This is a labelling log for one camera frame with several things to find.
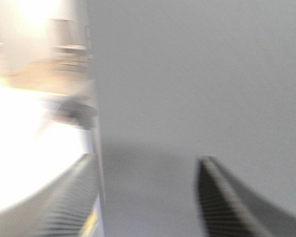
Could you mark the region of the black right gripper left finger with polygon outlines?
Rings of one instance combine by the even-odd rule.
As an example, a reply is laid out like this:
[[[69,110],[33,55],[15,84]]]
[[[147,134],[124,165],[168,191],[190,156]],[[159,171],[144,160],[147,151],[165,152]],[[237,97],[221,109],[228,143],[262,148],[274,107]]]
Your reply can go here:
[[[0,237],[98,237],[97,162],[85,154],[54,183],[0,213]]]

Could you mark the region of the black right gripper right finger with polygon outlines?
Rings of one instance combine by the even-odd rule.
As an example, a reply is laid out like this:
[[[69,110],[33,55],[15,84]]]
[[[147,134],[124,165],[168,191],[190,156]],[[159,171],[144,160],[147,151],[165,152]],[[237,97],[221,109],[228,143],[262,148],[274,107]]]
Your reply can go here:
[[[268,201],[212,156],[197,159],[195,197],[208,237],[296,237],[296,216]]]

